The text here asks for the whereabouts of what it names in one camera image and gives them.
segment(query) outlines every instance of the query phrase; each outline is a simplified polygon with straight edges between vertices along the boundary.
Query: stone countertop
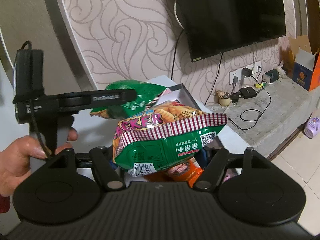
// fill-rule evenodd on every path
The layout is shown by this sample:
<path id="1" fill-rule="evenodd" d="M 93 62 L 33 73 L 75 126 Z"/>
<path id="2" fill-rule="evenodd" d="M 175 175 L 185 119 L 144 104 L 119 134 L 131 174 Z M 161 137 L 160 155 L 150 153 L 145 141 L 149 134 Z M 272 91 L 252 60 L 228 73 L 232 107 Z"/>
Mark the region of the stone countertop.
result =
<path id="1" fill-rule="evenodd" d="M 308 92 L 291 79 L 279 79 L 267 86 L 266 90 L 270 93 L 271 104 L 252 129 L 240 130 L 230 121 L 228 126 L 260 154 L 268 157 L 316 109 L 320 98 L 320 86 Z M 245 129 L 251 127 L 254 122 L 242 121 L 240 114 L 247 109 L 263 112 L 269 101 L 268 94 L 262 90 L 257 93 L 256 98 L 241 98 L 236 106 L 230 104 L 225 109 L 220 106 L 217 112 L 221 110 Z M 242 117 L 254 120 L 258 117 L 258 113 L 248 111 Z"/>

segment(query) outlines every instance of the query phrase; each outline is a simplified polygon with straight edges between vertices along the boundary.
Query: purple bottle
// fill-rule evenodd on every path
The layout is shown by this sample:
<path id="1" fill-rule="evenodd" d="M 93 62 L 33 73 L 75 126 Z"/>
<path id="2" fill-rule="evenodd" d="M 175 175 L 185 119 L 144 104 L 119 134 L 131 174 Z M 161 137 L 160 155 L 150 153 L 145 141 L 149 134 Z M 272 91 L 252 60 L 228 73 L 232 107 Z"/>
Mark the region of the purple bottle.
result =
<path id="1" fill-rule="evenodd" d="M 319 127 L 320 127 L 319 118 L 318 117 L 310 118 L 304 128 L 304 133 L 306 136 L 308 136 L 311 139 L 317 135 Z"/>

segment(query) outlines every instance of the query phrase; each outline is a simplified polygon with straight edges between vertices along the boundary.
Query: green snack bag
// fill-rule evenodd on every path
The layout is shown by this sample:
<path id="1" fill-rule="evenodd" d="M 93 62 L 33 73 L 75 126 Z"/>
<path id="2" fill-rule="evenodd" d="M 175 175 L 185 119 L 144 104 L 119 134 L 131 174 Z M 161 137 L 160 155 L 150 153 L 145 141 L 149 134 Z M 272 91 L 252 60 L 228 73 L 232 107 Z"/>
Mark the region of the green snack bag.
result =
<path id="1" fill-rule="evenodd" d="M 91 116 L 96 115 L 106 119 L 125 119 L 152 107 L 162 95 L 171 93 L 171 90 L 164 86 L 137 80 L 120 80 L 106 87 L 106 90 L 112 89 L 134 89 L 137 92 L 137 99 L 121 106 L 94 108 L 90 112 Z"/>
<path id="2" fill-rule="evenodd" d="M 133 177 L 167 170 L 192 158 L 226 123 L 225 114 L 164 102 L 119 122 L 113 162 Z"/>

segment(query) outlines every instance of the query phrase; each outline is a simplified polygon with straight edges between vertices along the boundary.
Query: snack bag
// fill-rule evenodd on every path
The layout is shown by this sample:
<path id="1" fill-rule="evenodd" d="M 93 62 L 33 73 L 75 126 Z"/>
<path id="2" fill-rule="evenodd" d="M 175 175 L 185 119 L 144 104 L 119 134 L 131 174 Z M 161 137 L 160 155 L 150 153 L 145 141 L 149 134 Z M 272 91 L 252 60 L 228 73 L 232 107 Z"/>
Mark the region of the snack bag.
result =
<path id="1" fill-rule="evenodd" d="M 112 89 L 134 89 L 137 92 L 137 99 L 121 106 L 94 108 L 90 113 L 91 116 L 96 115 L 105 119 L 125 119 L 147 110 L 155 105 L 161 96 L 171 93 L 171 90 L 164 86 L 137 80 L 120 80 L 106 87 L 106 90 Z"/>
<path id="2" fill-rule="evenodd" d="M 113 162 L 133 177 L 167 170 L 192 158 L 226 123 L 225 114 L 164 102 L 119 122 Z"/>
<path id="3" fill-rule="evenodd" d="M 174 180 L 168 176 L 166 171 L 158 171 L 144 176 L 145 179 L 151 182 L 173 182 Z"/>
<path id="4" fill-rule="evenodd" d="M 195 158 L 191 158 L 186 163 L 174 166 L 166 171 L 174 181 L 186 181 L 190 187 L 193 187 L 202 172 L 203 169 L 200 168 Z"/>

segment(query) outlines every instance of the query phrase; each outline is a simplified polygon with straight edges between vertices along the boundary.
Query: red sleeve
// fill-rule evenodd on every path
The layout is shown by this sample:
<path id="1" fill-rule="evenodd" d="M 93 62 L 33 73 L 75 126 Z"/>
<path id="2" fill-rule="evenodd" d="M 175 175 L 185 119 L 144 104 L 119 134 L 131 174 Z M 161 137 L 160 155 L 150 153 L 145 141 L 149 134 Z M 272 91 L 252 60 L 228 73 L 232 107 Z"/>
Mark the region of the red sleeve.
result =
<path id="1" fill-rule="evenodd" d="M 0 214 L 8 212 L 10 209 L 10 197 L 0 195 Z"/>

